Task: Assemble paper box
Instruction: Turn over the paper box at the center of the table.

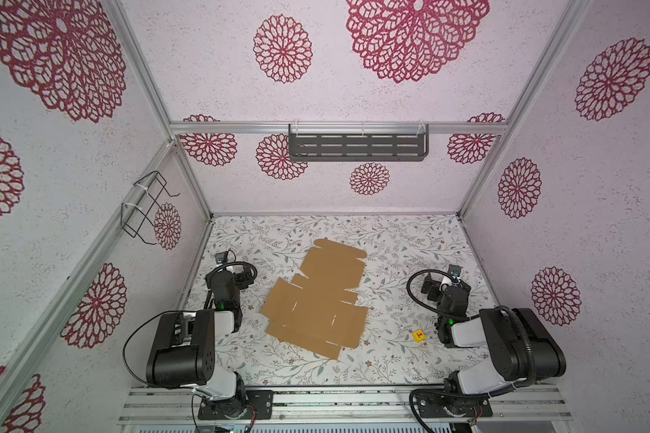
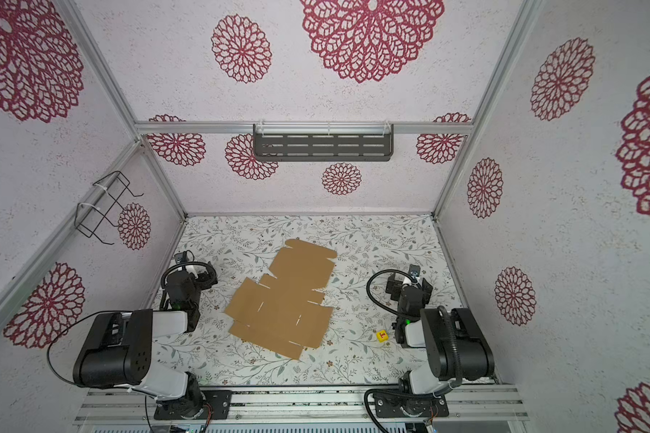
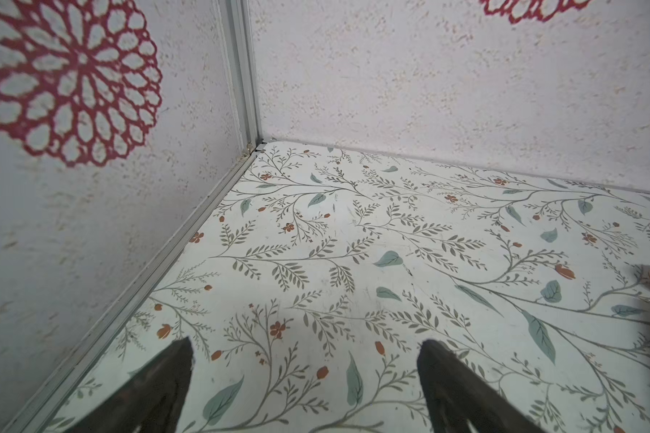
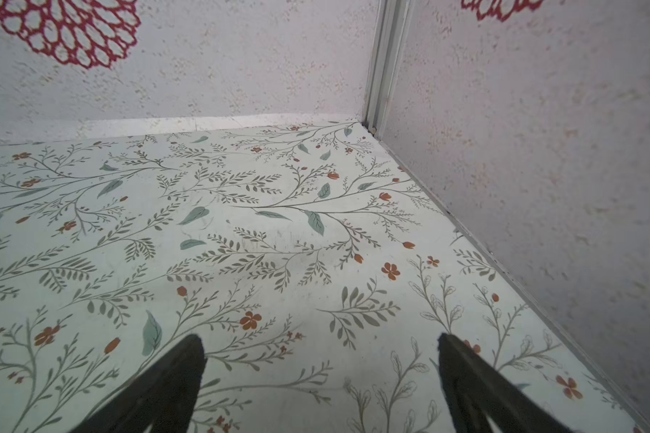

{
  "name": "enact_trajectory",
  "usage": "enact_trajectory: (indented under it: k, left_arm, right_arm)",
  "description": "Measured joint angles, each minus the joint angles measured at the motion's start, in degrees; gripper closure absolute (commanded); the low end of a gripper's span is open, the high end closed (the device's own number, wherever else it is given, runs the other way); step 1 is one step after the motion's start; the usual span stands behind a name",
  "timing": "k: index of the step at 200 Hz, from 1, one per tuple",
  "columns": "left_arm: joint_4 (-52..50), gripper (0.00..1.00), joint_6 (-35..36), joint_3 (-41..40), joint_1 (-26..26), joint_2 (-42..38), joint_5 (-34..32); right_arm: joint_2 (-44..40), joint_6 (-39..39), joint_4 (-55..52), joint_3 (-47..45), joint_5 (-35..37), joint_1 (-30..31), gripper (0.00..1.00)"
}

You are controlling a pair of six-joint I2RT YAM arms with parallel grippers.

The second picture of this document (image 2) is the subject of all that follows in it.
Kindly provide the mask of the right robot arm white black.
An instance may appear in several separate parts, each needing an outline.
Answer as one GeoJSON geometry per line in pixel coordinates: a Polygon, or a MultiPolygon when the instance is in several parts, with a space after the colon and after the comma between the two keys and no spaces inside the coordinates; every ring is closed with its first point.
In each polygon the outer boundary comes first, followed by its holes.
{"type": "Polygon", "coordinates": [[[471,310],[431,308],[433,286],[415,269],[387,273],[386,294],[397,303],[395,342],[426,353],[426,363],[399,380],[401,393],[440,396],[466,381],[494,376],[494,355],[471,310]]]}

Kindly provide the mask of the brown cardboard box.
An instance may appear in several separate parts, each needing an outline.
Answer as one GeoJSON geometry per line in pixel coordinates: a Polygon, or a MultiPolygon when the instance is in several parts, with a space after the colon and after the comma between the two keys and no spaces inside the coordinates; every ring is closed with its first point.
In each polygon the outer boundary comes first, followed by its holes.
{"type": "Polygon", "coordinates": [[[333,308],[323,305],[338,254],[300,239],[289,239],[269,272],[246,279],[225,313],[229,334],[282,357],[298,360],[305,348],[321,346],[333,308]]]}

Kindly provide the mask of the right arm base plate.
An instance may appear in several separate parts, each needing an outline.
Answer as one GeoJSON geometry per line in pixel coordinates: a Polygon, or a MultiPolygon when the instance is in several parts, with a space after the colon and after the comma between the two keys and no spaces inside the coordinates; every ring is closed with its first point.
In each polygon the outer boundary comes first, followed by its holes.
{"type": "Polygon", "coordinates": [[[419,399],[417,396],[401,397],[390,393],[372,394],[377,417],[393,418],[445,418],[450,412],[444,397],[440,399],[419,399]]]}

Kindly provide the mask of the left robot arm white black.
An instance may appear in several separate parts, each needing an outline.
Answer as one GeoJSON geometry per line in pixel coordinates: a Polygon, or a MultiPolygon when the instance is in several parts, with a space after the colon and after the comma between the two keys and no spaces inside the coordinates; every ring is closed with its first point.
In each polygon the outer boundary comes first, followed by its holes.
{"type": "Polygon", "coordinates": [[[177,263],[161,277],[160,310],[95,314],[73,366],[74,384],[142,393],[153,398],[158,413],[170,420],[211,416],[197,377],[153,360],[153,341],[193,332],[200,322],[202,292],[217,282],[210,263],[177,263]]]}

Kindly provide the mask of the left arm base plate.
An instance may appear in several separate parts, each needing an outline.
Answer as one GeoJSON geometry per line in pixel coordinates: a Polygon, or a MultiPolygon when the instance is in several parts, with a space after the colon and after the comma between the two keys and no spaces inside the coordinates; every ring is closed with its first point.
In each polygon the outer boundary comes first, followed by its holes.
{"type": "Polygon", "coordinates": [[[232,391],[190,391],[186,396],[157,402],[154,420],[225,420],[229,416],[232,391]]]}

